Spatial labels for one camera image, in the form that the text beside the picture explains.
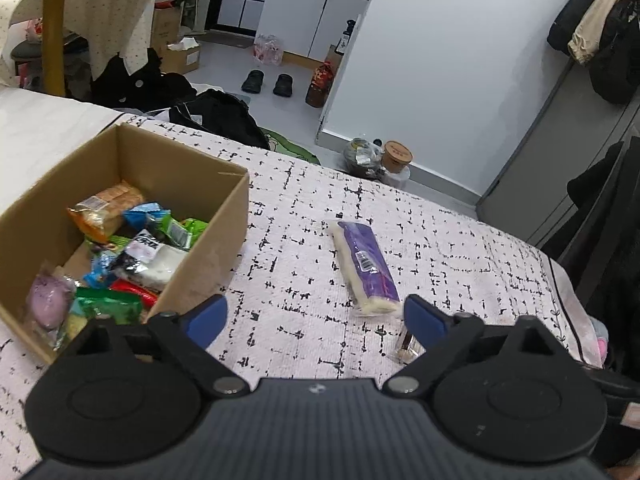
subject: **slipper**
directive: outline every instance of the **slipper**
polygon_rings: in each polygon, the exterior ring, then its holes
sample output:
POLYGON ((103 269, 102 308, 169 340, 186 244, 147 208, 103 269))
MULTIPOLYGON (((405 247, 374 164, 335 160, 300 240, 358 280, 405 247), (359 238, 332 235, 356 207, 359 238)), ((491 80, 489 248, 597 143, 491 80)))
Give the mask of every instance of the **slipper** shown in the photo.
POLYGON ((293 93, 292 85, 293 78, 289 74, 280 74, 276 81, 276 86, 273 87, 273 93, 280 97, 291 97, 293 93))
POLYGON ((251 70, 244 83, 242 83, 242 91, 248 94, 259 94, 263 79, 264 73, 261 70, 251 70))

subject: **gray wardrobe door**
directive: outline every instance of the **gray wardrobe door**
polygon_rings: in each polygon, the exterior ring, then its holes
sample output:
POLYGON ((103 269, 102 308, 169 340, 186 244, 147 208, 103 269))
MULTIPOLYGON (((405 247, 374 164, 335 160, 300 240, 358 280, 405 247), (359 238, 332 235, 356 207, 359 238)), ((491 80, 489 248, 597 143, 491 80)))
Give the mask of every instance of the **gray wardrobe door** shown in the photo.
POLYGON ((607 103, 574 64, 497 185, 478 205, 478 218, 540 246, 575 210, 566 183, 622 138, 638 110, 607 103))

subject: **floor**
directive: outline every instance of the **floor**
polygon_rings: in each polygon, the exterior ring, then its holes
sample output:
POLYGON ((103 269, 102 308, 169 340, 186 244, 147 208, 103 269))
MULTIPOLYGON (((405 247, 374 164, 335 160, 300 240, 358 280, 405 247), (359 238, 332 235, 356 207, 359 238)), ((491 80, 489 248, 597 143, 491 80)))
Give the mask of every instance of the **floor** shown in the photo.
MULTIPOLYGON (((299 144, 318 157, 323 166, 343 170, 342 155, 316 146, 314 139, 318 131, 321 108, 312 108, 305 103, 306 89, 312 70, 295 65, 262 65, 254 60, 250 48, 238 48, 226 44, 207 43, 200 39, 200 67, 186 77, 191 83, 207 83, 222 86, 227 92, 243 93, 242 82, 251 70, 264 72, 262 92, 247 94, 251 97, 249 112, 258 126, 273 130, 299 144), (273 94, 278 74, 287 73, 293 78, 293 95, 290 98, 273 94)), ((413 180, 407 183, 407 192, 431 200, 441 206, 476 218, 472 206, 440 193, 413 180)))

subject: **patterned cloth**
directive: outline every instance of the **patterned cloth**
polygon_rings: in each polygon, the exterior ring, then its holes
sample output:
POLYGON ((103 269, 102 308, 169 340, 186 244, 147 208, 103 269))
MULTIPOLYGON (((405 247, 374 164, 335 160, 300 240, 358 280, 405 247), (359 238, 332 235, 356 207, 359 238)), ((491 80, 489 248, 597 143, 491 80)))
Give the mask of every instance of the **patterned cloth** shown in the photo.
MULTIPOLYGON (((64 26, 89 42, 94 79, 117 53, 130 74, 146 65, 151 23, 143 11, 149 1, 65 0, 64 26)), ((0 52, 10 25, 41 17, 42 0, 0 0, 0 52)), ((15 86, 13 74, 0 59, 0 84, 15 86)))
MULTIPOLYGON (((326 231, 335 218, 371 225, 401 298, 414 292, 486 323, 513 324, 534 314, 575 358, 597 365, 593 327, 562 269, 523 241, 417 196, 296 158, 128 114, 120 121, 249 169, 247 238, 226 291, 228 323, 209 352, 252 386, 267 376, 381 383, 399 369, 387 355, 401 321, 353 315, 326 231)), ((2 479, 37 460, 22 406, 41 373, 0 324, 2 479)))

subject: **beige garment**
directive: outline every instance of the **beige garment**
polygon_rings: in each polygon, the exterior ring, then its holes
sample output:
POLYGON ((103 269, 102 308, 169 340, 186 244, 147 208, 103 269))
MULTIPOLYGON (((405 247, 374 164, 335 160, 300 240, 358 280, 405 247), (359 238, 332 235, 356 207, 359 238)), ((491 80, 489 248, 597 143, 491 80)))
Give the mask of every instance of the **beige garment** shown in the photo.
MULTIPOLYGON (((117 53, 130 74, 146 65, 151 23, 143 11, 150 1, 65 0, 64 26, 89 42, 94 79, 117 53)), ((10 25, 40 17, 42 0, 0 0, 0 52, 10 25)), ((0 84, 16 86, 13 74, 0 60, 0 84)))
POLYGON ((618 0, 594 0, 575 28, 568 47, 581 65, 587 64, 597 53, 604 22, 617 2, 618 0))

